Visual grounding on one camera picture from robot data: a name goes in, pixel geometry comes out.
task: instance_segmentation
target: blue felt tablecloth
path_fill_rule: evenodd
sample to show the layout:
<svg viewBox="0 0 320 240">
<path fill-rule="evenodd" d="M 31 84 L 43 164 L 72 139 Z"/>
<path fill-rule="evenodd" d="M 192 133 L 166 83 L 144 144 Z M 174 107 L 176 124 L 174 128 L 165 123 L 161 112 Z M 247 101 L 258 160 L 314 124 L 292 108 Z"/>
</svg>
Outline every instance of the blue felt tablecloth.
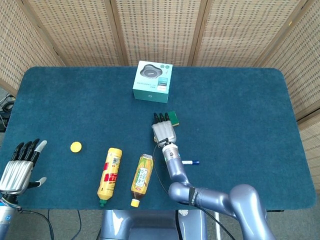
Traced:
<svg viewBox="0 0 320 240">
<path fill-rule="evenodd" d="M 283 75 L 273 68 L 174 67 L 168 103 L 135 100 L 136 67 L 33 67 L 21 83 L 0 152 L 0 170 L 20 142 L 47 140 L 31 176 L 40 188 L 24 208 L 99 209 L 97 190 L 110 147 L 123 150 L 105 209 L 129 209 L 141 154 L 155 143 L 153 113 L 175 110 L 185 166 L 197 187 L 229 192 L 250 184 L 267 209 L 311 207 L 316 195 Z M 81 152 L 70 151 L 74 141 Z M 156 167 L 170 179 L 158 151 Z M 140 209 L 178 209 L 155 174 Z"/>
</svg>

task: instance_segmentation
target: teal box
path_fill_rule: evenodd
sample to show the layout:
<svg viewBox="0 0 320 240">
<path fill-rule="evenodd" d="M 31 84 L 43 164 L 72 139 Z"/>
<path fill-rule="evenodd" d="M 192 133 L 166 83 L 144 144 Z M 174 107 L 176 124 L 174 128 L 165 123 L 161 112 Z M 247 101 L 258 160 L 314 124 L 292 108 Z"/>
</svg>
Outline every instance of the teal box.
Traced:
<svg viewBox="0 0 320 240">
<path fill-rule="evenodd" d="M 134 98 L 166 104 L 172 68 L 172 64 L 139 61 L 132 88 Z"/>
</svg>

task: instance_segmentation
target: floor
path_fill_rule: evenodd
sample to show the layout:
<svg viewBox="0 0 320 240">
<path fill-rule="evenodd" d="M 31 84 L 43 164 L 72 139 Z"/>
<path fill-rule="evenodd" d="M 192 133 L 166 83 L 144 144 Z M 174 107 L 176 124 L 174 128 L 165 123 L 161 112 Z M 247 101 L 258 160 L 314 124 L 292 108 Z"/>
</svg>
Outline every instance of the floor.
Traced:
<svg viewBox="0 0 320 240">
<path fill-rule="evenodd" d="M 0 100 L 6 96 L 0 88 Z M 0 133 L 0 146 L 4 133 Z M 47 216 L 46 209 L 31 209 Z M 102 210 L 80 210 L 81 231 L 77 240 L 95 240 L 101 227 Z M 49 219 L 53 227 L 56 240 L 71 240 L 80 227 L 76 210 L 51 210 Z M 208 218 L 208 239 L 216 239 L 215 225 Z M 242 234 L 238 222 L 230 217 L 220 215 L 220 222 L 230 231 L 236 240 L 241 240 Z M 320 239 L 320 200 L 313 208 L 301 210 L 286 210 L 285 212 L 268 213 L 268 224 L 279 240 L 318 240 Z M 17 214 L 14 216 L 7 240 L 49 240 L 48 224 L 41 217 L 31 214 Z M 230 239 L 222 232 L 222 240 Z"/>
</svg>

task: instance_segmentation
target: yellow bottle cap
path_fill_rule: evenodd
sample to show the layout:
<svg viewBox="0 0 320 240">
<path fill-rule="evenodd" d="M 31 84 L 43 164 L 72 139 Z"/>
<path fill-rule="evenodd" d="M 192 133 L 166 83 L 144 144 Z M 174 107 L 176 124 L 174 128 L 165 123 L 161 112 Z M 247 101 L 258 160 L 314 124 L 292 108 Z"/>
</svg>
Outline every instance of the yellow bottle cap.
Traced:
<svg viewBox="0 0 320 240">
<path fill-rule="evenodd" d="M 132 199 L 131 200 L 131 206 L 132 207 L 135 207 L 135 208 L 137 208 L 137 207 L 139 207 L 139 203 L 140 203 L 140 201 L 139 200 L 137 200 L 137 199 Z"/>
<path fill-rule="evenodd" d="M 78 141 L 73 142 L 73 143 L 71 144 L 71 146 L 70 146 L 70 149 L 71 149 L 71 151 L 72 151 L 73 153 L 78 153 L 78 152 L 80 152 L 81 148 L 82 148 L 82 145 L 81 145 L 81 143 L 78 142 Z"/>
<path fill-rule="evenodd" d="M 108 153 L 114 153 L 115 155 L 119 156 L 120 158 L 122 156 L 122 150 L 119 148 L 110 147 L 108 150 Z"/>
</svg>

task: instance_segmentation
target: mustard bottle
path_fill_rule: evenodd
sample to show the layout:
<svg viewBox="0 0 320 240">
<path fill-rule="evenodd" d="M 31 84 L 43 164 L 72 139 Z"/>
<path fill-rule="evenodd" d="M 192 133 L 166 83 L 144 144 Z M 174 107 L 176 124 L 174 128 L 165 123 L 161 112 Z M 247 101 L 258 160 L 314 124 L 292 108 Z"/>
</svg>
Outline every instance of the mustard bottle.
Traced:
<svg viewBox="0 0 320 240">
<path fill-rule="evenodd" d="M 133 196 L 131 201 L 132 207 L 137 208 L 140 199 L 146 194 L 153 168 L 154 162 L 152 156 L 142 154 L 131 185 L 131 193 Z"/>
<path fill-rule="evenodd" d="M 107 200 L 114 194 L 121 157 L 122 150 L 109 148 L 97 192 L 100 198 L 100 207 L 104 207 Z"/>
</svg>

